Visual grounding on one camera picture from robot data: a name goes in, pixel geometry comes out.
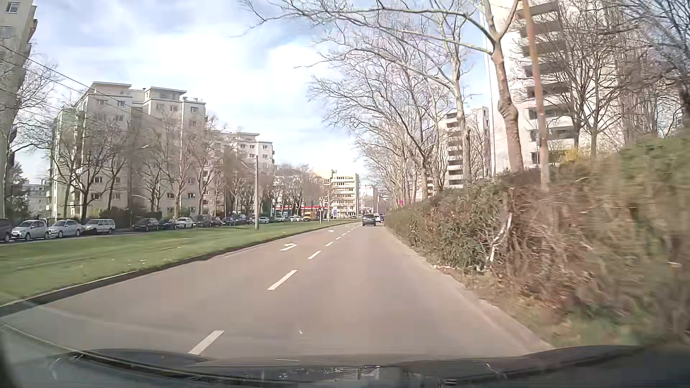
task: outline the road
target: road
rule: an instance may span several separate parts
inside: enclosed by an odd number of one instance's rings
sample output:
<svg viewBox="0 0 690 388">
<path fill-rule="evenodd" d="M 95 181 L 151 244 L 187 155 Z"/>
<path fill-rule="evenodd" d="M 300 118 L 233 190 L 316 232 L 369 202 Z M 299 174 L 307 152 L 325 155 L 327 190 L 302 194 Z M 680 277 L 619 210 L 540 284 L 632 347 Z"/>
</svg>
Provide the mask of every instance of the road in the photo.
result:
<svg viewBox="0 0 690 388">
<path fill-rule="evenodd" d="M 466 292 L 385 227 L 353 223 L 166 269 L 1 320 L 73 349 L 156 349 L 210 358 L 536 351 L 492 322 Z"/>
</svg>

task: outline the green grass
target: green grass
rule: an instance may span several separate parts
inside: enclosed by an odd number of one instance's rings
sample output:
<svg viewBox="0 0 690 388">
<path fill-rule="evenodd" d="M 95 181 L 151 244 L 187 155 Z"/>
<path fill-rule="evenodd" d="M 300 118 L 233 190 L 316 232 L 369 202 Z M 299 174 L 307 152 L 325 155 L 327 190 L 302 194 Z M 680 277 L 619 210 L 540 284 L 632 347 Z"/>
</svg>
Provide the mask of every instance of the green grass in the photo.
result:
<svg viewBox="0 0 690 388">
<path fill-rule="evenodd" d="M 333 220 L 330 225 L 352 220 Z M 0 245 L 0 305 L 62 287 L 325 227 L 288 222 Z"/>
</svg>

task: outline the utility pole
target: utility pole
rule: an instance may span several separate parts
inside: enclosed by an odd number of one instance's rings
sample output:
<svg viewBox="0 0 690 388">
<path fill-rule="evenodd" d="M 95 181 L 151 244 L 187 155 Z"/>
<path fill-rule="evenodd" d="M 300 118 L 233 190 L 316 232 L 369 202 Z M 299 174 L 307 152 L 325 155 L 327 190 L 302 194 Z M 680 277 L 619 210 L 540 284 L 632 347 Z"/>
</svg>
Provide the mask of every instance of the utility pole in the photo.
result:
<svg viewBox="0 0 690 388">
<path fill-rule="evenodd" d="M 549 130 L 546 127 L 544 116 L 544 91 L 539 74 L 539 53 L 534 35 L 534 22 L 529 10 L 529 0 L 522 0 L 522 12 L 527 28 L 529 40 L 529 57 L 532 61 L 532 74 L 534 74 L 534 98 L 537 103 L 537 130 L 539 131 L 539 168 L 541 169 L 542 191 L 549 191 Z"/>
<path fill-rule="evenodd" d="M 257 151 L 255 163 L 254 176 L 254 229 L 259 230 L 259 212 L 261 211 L 261 204 L 259 203 L 259 153 Z"/>
</svg>

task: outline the tree trunk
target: tree trunk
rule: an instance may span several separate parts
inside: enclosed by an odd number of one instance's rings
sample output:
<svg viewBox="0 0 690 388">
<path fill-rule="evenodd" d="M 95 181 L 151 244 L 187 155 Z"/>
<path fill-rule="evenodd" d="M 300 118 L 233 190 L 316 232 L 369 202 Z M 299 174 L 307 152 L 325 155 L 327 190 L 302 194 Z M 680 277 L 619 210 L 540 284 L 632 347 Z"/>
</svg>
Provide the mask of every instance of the tree trunk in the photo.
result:
<svg viewBox="0 0 690 388">
<path fill-rule="evenodd" d="M 520 147 L 520 129 L 518 128 L 518 109 L 513 105 L 513 98 L 508 87 L 506 64 L 500 41 L 496 42 L 491 60 L 496 65 L 496 79 L 498 81 L 498 111 L 503 116 L 506 127 L 506 143 L 511 171 L 522 171 L 522 148 Z"/>
</svg>

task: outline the high-rise building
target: high-rise building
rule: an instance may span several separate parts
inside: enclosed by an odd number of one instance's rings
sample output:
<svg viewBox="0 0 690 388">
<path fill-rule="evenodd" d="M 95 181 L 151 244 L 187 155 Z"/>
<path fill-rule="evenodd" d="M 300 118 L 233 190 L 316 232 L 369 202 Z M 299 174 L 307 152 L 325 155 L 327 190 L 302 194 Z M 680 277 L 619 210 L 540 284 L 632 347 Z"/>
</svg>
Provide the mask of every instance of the high-rise building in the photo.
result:
<svg viewBox="0 0 690 388">
<path fill-rule="evenodd" d="M 24 81 L 26 57 L 31 54 L 29 41 L 38 25 L 35 13 L 32 0 L 9 1 L 4 12 L 0 10 L 0 197 L 4 197 L 9 183 L 8 139 L 21 105 L 17 92 Z M 4 209 L 0 209 L 0 215 L 3 214 Z"/>
</svg>

